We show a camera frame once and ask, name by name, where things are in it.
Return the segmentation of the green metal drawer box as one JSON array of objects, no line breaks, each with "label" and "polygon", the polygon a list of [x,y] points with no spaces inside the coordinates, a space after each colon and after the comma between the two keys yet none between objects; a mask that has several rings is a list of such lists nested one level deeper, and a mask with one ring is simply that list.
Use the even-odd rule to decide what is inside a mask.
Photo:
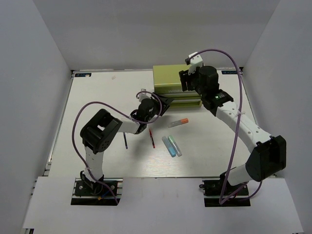
[{"label": "green metal drawer box", "polygon": [[201,107],[202,101],[196,91],[182,91],[179,72],[188,70],[188,65],[153,66],[154,92],[157,95],[173,98],[171,108]]}]

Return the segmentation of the orange cap highlighter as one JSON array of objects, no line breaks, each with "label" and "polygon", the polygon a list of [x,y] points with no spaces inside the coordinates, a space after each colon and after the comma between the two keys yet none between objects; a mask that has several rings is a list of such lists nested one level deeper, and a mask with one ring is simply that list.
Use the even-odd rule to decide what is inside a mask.
[{"label": "orange cap highlighter", "polygon": [[182,125],[182,124],[186,124],[188,122],[189,122],[189,120],[187,118],[176,120],[176,121],[173,121],[173,122],[169,123],[168,124],[168,128],[176,127],[176,126],[179,126],[179,125]]}]

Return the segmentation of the blue highlighter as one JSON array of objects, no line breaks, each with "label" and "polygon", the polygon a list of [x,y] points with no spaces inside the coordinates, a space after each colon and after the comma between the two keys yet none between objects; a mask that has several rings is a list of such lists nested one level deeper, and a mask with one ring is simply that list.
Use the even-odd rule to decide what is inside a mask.
[{"label": "blue highlighter", "polygon": [[163,136],[161,139],[162,139],[165,147],[167,148],[169,154],[171,155],[171,157],[175,157],[176,156],[176,151],[173,148],[173,146],[171,145],[171,143],[169,142],[168,138],[166,136]]}]

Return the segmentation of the green highlighter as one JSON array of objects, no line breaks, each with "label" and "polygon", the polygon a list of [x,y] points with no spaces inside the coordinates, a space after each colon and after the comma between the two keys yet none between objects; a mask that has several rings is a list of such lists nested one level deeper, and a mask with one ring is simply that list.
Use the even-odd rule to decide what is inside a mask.
[{"label": "green highlighter", "polygon": [[174,140],[173,136],[168,136],[168,140],[171,143],[172,147],[174,148],[176,155],[177,156],[182,156],[182,152],[178,146],[178,144],[176,143],[176,141]]}]

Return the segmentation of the purple pen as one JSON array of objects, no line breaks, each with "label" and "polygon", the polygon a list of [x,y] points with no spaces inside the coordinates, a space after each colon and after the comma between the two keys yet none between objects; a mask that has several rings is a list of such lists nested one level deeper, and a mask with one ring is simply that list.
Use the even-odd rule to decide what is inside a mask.
[{"label": "purple pen", "polygon": [[127,138],[126,138],[126,133],[123,133],[123,137],[124,137],[124,144],[125,144],[125,149],[128,149],[128,143],[127,143]]}]

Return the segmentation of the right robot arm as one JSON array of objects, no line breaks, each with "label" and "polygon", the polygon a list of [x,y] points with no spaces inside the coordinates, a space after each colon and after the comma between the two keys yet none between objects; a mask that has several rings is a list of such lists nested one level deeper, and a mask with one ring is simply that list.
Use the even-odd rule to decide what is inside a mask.
[{"label": "right robot arm", "polygon": [[243,141],[250,152],[247,162],[231,169],[221,180],[220,188],[232,194],[238,185],[250,180],[261,182],[286,167],[286,140],[272,136],[243,114],[234,99],[219,88],[218,73],[212,66],[197,67],[191,74],[180,71],[183,91],[196,91],[204,107],[227,124]]}]

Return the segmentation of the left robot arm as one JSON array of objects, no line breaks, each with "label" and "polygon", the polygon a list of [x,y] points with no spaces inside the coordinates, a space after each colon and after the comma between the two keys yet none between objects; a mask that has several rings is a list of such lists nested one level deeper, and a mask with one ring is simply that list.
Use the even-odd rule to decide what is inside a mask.
[{"label": "left robot arm", "polygon": [[86,189],[94,195],[103,189],[103,155],[117,133],[138,135],[147,125],[155,122],[162,116],[173,102],[172,97],[165,97],[141,90],[136,98],[140,104],[137,109],[126,115],[116,108],[103,103],[104,106],[118,112],[125,117],[120,120],[113,117],[105,109],[100,109],[82,128],[80,137],[85,148],[86,156],[83,159],[85,170],[81,172],[81,179],[86,183]]}]

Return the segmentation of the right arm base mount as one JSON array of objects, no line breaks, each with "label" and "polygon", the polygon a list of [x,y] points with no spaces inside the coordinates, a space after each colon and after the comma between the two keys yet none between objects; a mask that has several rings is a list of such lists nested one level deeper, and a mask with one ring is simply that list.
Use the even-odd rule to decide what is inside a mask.
[{"label": "right arm base mount", "polygon": [[203,180],[199,189],[204,194],[205,207],[250,207],[249,190],[246,184],[235,186],[227,185],[222,200],[226,200],[222,205],[219,203],[223,181],[221,179]]}]

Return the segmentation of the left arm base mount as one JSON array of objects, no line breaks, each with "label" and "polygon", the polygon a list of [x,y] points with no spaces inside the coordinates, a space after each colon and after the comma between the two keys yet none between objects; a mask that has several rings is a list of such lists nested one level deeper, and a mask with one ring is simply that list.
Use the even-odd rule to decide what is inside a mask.
[{"label": "left arm base mount", "polygon": [[[119,202],[122,195],[123,179],[107,178],[104,182],[111,188]],[[80,206],[116,206],[117,203],[112,193],[103,185],[95,191],[84,183],[81,178],[76,178],[71,198],[71,205]]]}]

